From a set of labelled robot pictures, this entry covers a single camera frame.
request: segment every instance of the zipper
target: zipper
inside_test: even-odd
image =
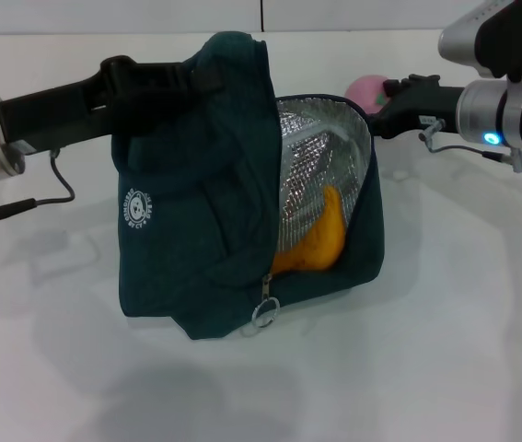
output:
[[[266,329],[271,324],[273,324],[277,319],[277,316],[279,316],[279,311],[281,310],[281,303],[279,302],[279,299],[271,296],[272,279],[273,275],[271,273],[267,273],[262,277],[261,303],[252,312],[252,319],[250,321],[252,326],[257,330]],[[269,307],[270,304],[274,304],[273,314],[265,322],[259,321],[260,315],[264,313],[261,312],[261,309],[263,307]]]

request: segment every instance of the pink ball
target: pink ball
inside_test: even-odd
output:
[[[383,88],[383,82],[387,79],[386,76],[362,76],[346,89],[344,96],[366,113],[378,113],[388,101]]]

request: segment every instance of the dark green fabric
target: dark green fabric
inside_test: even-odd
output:
[[[170,316],[192,339],[250,320],[275,252],[281,128],[266,47],[220,33],[186,65],[218,65],[225,88],[146,137],[114,137],[120,172],[120,301],[125,315]],[[140,223],[128,217],[139,200]],[[277,277],[282,305],[369,281],[383,259],[375,153],[347,245],[326,273]]]

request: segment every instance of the orange object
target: orange object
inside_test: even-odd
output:
[[[307,234],[288,251],[275,254],[272,274],[293,270],[326,270],[344,248],[342,198],[332,186],[324,188],[324,211]]]

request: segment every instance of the teal insulated bag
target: teal insulated bag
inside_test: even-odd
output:
[[[377,277],[383,215],[363,111],[333,96],[276,99],[266,45],[247,34],[215,35],[181,68],[189,106],[112,140],[123,313],[219,338]],[[273,275],[275,255],[328,209],[327,186],[340,196],[342,252],[327,270]]]

